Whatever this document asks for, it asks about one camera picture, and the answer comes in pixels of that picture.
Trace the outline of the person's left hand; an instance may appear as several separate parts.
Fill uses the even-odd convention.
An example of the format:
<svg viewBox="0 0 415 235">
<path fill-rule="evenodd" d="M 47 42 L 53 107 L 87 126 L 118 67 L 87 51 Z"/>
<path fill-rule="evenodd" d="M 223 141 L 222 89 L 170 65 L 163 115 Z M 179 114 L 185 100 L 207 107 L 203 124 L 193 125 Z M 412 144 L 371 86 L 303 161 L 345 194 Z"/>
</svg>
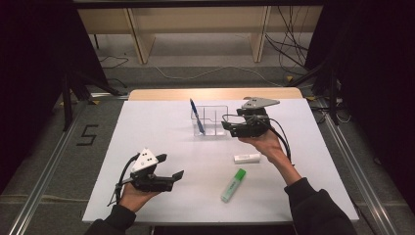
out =
<svg viewBox="0 0 415 235">
<path fill-rule="evenodd" d="M 119 204 L 132 212 L 138 212 L 147 202 L 156 197 L 159 192 L 142 192 L 131 183 L 124 185 Z"/>
</svg>

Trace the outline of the person's right hand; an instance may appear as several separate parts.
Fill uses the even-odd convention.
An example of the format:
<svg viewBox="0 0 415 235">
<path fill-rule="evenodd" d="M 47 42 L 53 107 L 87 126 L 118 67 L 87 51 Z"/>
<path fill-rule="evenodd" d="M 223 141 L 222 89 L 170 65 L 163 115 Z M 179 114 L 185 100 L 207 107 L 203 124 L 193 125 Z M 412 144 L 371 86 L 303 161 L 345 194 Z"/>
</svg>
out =
<svg viewBox="0 0 415 235">
<path fill-rule="evenodd" d="M 288 157 L 283 152 L 277 135 L 270 130 L 259 137 L 239 137 L 238 140 L 253 145 L 277 168 L 291 164 Z"/>
</svg>

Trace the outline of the green highlighter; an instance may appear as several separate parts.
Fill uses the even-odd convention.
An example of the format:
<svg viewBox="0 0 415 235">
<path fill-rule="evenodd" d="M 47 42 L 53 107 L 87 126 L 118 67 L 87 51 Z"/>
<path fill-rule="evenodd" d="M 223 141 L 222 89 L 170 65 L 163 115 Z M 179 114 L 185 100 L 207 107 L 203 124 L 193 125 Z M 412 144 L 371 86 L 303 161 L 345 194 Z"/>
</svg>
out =
<svg viewBox="0 0 415 235">
<path fill-rule="evenodd" d="M 225 187 L 225 190 L 222 192 L 220 199 L 224 203 L 228 203 L 233 197 L 234 193 L 238 189 L 242 180 L 246 175 L 246 171 L 242 168 L 239 168 L 232 179 L 229 181 L 228 185 Z"/>
</svg>

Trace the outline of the long metal floor rail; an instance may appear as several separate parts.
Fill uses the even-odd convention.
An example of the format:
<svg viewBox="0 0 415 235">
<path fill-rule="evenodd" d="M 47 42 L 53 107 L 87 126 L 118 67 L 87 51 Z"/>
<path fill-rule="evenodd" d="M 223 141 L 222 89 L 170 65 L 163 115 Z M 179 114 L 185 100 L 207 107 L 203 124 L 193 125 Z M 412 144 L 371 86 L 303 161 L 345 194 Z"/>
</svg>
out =
<svg viewBox="0 0 415 235">
<path fill-rule="evenodd" d="M 61 134 L 59 142 L 50 155 L 46 166 L 43 168 L 43 171 L 36 181 L 36 184 L 25 199 L 24 204 L 20 209 L 15 221 L 12 223 L 8 235 L 24 235 L 34 216 L 34 213 L 36 212 L 36 209 L 38 208 L 38 205 L 41 202 L 42 196 L 46 191 L 58 164 L 61 161 L 73 131 L 77 127 L 79 117 L 84 112 L 84 110 L 84 106 L 75 109 L 72 123 L 69 125 L 68 129 Z"/>
<path fill-rule="evenodd" d="M 366 204 L 366 207 L 372 214 L 372 217 L 379 229 L 379 235 L 397 235 L 397 230 L 386 208 L 383 206 L 374 190 L 374 187 L 366 177 L 362 167 L 359 165 L 353 151 L 346 141 L 346 138 L 341 132 L 340 127 L 335 124 L 337 119 L 332 118 L 330 114 L 327 114 L 325 119 L 326 124 L 342 153 L 347 168 L 349 169 L 349 172 Z"/>
</svg>

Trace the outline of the short metal floor rail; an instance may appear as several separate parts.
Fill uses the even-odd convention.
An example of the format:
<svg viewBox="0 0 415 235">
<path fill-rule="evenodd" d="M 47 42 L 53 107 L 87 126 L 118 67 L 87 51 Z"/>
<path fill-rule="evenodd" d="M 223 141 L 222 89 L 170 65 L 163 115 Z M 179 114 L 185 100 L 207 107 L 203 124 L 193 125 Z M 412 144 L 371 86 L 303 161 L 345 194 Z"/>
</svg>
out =
<svg viewBox="0 0 415 235">
<path fill-rule="evenodd" d="M 128 100 L 127 95 L 113 95 L 106 92 L 91 93 L 91 100 Z"/>
</svg>

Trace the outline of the black metal stand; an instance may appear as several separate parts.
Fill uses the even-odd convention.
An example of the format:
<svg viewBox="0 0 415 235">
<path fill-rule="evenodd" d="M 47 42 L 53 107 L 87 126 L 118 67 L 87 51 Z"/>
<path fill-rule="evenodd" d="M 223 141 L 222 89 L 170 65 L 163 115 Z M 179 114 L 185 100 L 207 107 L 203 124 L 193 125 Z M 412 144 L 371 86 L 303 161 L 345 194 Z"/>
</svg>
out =
<svg viewBox="0 0 415 235">
<path fill-rule="evenodd" d="M 88 101 L 92 95 L 86 87 L 87 84 L 92 84 L 114 96 L 123 96 L 123 93 L 111 88 L 111 86 L 104 81 L 99 81 L 98 79 L 76 70 L 67 72 L 62 78 L 62 96 L 65 112 L 64 131 L 69 129 L 73 121 L 70 93 L 73 93 L 80 101 Z"/>
<path fill-rule="evenodd" d="M 314 78 L 312 85 L 312 92 L 315 95 L 322 95 L 324 92 L 328 92 L 329 95 L 329 107 L 328 114 L 335 125 L 338 125 L 337 119 L 337 74 L 336 68 L 327 60 L 323 61 L 320 65 L 314 69 L 308 71 L 300 78 L 290 81 L 287 87 L 297 87 L 298 85 Z"/>
</svg>

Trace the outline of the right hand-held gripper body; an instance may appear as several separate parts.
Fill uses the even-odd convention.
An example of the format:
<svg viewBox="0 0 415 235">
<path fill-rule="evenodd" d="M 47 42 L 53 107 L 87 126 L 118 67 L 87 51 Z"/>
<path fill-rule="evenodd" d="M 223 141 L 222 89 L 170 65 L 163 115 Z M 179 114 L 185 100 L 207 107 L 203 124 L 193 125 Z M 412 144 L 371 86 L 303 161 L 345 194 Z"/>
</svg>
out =
<svg viewBox="0 0 415 235">
<path fill-rule="evenodd" d="M 279 100 L 251 97 L 240 109 L 252 110 L 251 116 L 244 116 L 244 122 L 240 123 L 239 137 L 258 137 L 265 133 L 270 126 L 266 107 L 278 105 Z"/>
</svg>

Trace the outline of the light wooden shelf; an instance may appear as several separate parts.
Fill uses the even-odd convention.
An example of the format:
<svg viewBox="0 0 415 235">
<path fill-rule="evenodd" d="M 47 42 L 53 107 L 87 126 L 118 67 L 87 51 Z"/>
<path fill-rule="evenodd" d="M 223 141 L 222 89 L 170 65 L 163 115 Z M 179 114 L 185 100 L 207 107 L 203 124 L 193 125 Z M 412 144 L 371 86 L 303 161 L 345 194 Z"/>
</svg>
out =
<svg viewBox="0 0 415 235">
<path fill-rule="evenodd" d="M 161 33 L 247 33 L 253 59 L 261 61 L 267 32 L 315 30 L 320 6 L 190 7 L 84 9 L 78 13 L 89 34 L 129 34 L 138 63 L 148 62 L 156 36 Z"/>
</svg>

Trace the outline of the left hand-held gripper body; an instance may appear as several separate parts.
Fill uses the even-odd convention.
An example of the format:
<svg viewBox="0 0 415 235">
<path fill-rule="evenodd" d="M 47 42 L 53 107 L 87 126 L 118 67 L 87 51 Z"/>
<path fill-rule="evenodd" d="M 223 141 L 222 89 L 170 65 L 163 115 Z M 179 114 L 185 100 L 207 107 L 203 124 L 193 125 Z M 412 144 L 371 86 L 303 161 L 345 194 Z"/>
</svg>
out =
<svg viewBox="0 0 415 235">
<path fill-rule="evenodd" d="M 158 164 L 157 156 L 145 148 L 131 169 L 133 187 L 142 192 L 170 192 L 174 184 L 173 178 L 156 176 Z"/>
</svg>

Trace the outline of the blue pen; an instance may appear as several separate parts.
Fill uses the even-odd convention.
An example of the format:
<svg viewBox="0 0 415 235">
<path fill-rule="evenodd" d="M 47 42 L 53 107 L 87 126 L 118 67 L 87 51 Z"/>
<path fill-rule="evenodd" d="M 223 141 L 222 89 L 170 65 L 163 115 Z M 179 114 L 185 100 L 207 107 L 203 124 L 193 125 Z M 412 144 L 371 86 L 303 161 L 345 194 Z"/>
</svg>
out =
<svg viewBox="0 0 415 235">
<path fill-rule="evenodd" d="M 194 103 L 194 101 L 192 99 L 190 99 L 190 104 L 191 104 L 191 107 L 192 107 L 192 111 L 194 113 L 194 116 L 196 118 L 199 131 L 200 131 L 201 134 L 205 135 L 206 134 L 205 129 L 204 129 L 204 127 L 203 127 L 203 125 L 202 125 L 202 123 L 200 121 L 200 118 L 199 118 L 199 114 L 198 114 L 196 105 L 195 105 L 195 103 Z"/>
</svg>

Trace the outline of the clear plastic desk organizer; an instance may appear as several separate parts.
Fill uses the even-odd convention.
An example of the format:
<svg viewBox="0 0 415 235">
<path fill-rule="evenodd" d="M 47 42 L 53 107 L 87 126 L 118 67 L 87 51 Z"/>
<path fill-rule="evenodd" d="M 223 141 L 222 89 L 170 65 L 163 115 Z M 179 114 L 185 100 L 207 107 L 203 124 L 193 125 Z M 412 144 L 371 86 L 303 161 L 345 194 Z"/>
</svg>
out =
<svg viewBox="0 0 415 235">
<path fill-rule="evenodd" d="M 222 127 L 223 116 L 228 114 L 227 106 L 197 106 L 200 121 L 206 134 L 200 133 L 194 113 L 191 113 L 191 120 L 195 136 L 224 136 L 226 130 Z"/>
</svg>

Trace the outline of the black curtain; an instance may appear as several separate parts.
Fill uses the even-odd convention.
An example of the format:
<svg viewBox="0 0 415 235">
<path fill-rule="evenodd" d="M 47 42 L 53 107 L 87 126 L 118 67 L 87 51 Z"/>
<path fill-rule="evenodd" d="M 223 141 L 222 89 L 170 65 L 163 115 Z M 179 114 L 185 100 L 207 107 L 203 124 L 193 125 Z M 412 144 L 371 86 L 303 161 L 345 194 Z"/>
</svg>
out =
<svg viewBox="0 0 415 235">
<path fill-rule="evenodd" d="M 346 104 L 415 210 L 415 0 L 323 0 L 306 66 L 328 55 L 349 19 L 337 79 Z"/>
<path fill-rule="evenodd" d="M 0 193 L 79 74 L 107 82 L 73 0 L 0 0 Z"/>
</svg>

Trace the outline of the white eraser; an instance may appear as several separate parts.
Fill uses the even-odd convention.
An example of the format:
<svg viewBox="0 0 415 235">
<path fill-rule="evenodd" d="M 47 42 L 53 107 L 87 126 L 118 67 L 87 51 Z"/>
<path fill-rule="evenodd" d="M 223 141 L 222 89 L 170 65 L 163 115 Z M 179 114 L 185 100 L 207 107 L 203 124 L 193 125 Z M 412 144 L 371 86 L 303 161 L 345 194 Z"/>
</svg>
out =
<svg viewBox="0 0 415 235">
<path fill-rule="evenodd" d="M 234 163 L 240 164 L 257 164 L 260 162 L 260 154 L 249 154 L 249 155 L 235 155 Z"/>
</svg>

